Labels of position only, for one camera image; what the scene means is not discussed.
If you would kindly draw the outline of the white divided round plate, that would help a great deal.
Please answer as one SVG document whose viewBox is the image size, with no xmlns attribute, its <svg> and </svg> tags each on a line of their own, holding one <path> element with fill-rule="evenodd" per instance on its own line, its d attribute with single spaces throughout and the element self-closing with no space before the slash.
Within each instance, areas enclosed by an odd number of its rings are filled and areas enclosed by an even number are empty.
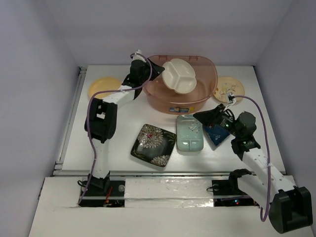
<svg viewBox="0 0 316 237">
<path fill-rule="evenodd" d="M 162 80 L 167 88 L 177 94 L 188 94 L 195 89 L 196 73 L 188 62 L 174 58 L 165 62 L 162 67 L 164 68 Z"/>
</svg>

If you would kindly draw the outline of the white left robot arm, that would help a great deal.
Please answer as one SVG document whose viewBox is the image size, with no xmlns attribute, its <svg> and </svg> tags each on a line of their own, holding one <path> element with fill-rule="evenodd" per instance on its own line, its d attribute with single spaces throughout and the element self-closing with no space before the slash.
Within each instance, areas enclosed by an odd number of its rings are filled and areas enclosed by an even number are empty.
<svg viewBox="0 0 316 237">
<path fill-rule="evenodd" d="M 109 141 L 116 131 L 119 108 L 135 100 L 143 87 L 165 70 L 139 53 L 132 55 L 132 58 L 130 72 L 118 89 L 96 92 L 89 100 L 84 129 L 93 150 L 93 162 L 87 181 L 78 181 L 83 187 L 79 206 L 82 206 L 88 193 L 94 196 L 109 193 Z"/>
</svg>

